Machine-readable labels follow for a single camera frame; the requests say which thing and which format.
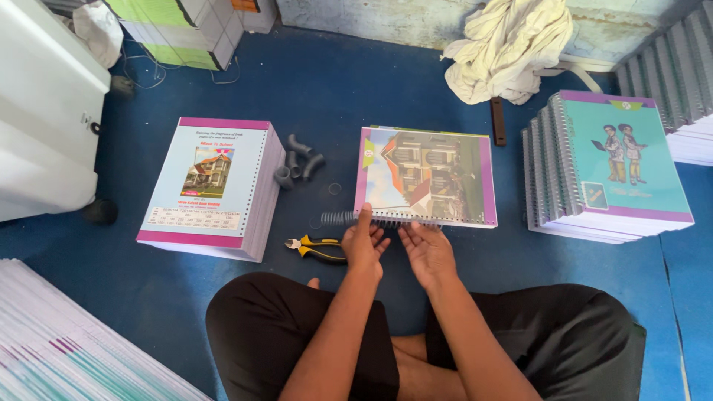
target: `hand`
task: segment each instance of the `hand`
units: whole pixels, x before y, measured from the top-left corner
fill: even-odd
[[[409,254],[411,269],[426,292],[444,279],[458,278],[453,248],[442,231],[413,222],[399,228],[399,237]]]
[[[384,271],[379,258],[389,246],[391,239],[381,237],[384,229],[371,224],[371,204],[365,203],[359,213],[359,221],[350,227],[342,238],[342,249],[349,263],[349,272],[373,271],[376,281],[381,280]]]

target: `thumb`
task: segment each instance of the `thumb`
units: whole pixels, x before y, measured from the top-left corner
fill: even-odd
[[[356,234],[363,235],[363,233],[369,234],[369,226],[371,225],[371,204],[366,202],[361,207],[361,212],[359,212],[359,221],[356,222]]]
[[[423,238],[424,241],[426,241],[429,245],[435,245],[441,239],[441,236],[438,235],[438,233],[429,230],[428,228],[424,227],[423,224],[420,224],[418,221],[412,221],[411,228],[413,228],[416,234],[418,234],[419,237]]]

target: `wall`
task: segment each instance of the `wall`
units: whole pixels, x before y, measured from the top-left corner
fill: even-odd
[[[277,0],[285,25],[443,49],[463,38],[478,0]],[[565,53],[619,61],[699,0],[568,0],[575,24]]]

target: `cartoon boy illustration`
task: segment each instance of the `cartoon boy illustration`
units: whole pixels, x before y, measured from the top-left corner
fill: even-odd
[[[622,146],[619,137],[617,137],[617,129],[614,126],[604,126],[604,132],[607,133],[607,141],[604,143],[604,149],[609,151],[609,170],[612,174],[609,176],[609,181],[626,182],[626,170],[624,169],[624,147]]]
[[[646,181],[641,179],[641,150],[648,145],[640,145],[636,143],[632,128],[629,124],[619,124],[619,131],[624,133],[624,147],[626,147],[626,157],[629,158],[629,182],[635,186],[636,181],[646,184]]]

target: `yellow pliers handle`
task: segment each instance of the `yellow pliers handle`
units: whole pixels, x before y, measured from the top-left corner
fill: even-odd
[[[331,263],[331,264],[337,264],[337,265],[346,265],[347,264],[347,259],[344,257],[327,255],[326,253],[322,253],[322,252],[319,252],[318,250],[310,248],[310,246],[321,246],[321,245],[330,245],[330,246],[341,247],[342,244],[339,243],[339,240],[335,240],[333,238],[312,239],[308,235],[305,235],[304,237],[299,239],[299,242],[302,246],[300,246],[297,249],[297,252],[299,252],[299,254],[302,257],[304,257],[306,254],[311,254],[317,260],[320,260],[325,263]]]

